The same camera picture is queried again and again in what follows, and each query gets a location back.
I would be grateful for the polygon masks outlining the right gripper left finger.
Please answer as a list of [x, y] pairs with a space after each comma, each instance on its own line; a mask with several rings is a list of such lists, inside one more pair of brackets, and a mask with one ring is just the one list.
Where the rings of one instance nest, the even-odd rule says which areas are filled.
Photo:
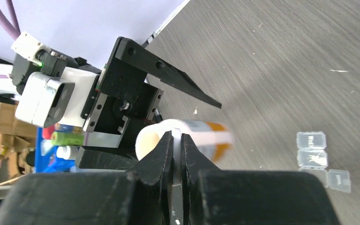
[[168, 225], [173, 136], [125, 172], [38, 173], [0, 205], [0, 225]]

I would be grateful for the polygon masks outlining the clear weekly pill organizer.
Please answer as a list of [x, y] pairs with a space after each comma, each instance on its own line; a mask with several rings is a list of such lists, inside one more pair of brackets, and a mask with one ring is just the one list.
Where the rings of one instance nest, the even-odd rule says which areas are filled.
[[327, 139], [322, 131], [298, 132], [296, 134], [297, 163], [300, 172], [316, 176], [325, 188], [350, 193], [351, 176], [346, 170], [329, 169], [326, 152]]

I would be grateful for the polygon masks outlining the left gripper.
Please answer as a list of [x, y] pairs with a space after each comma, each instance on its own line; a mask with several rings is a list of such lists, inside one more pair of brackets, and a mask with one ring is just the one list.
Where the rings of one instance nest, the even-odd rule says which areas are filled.
[[95, 79], [83, 109], [86, 146], [75, 159], [80, 169], [127, 170], [138, 162], [132, 147], [140, 130], [156, 122], [164, 93], [145, 81], [147, 73], [209, 105], [222, 107], [185, 72], [132, 39], [117, 40], [115, 57]]

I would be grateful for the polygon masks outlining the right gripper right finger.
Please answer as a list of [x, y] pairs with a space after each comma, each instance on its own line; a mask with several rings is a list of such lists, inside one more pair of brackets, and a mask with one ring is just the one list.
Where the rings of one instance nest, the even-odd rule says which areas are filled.
[[291, 171], [221, 170], [181, 137], [186, 225], [338, 225], [321, 182]]

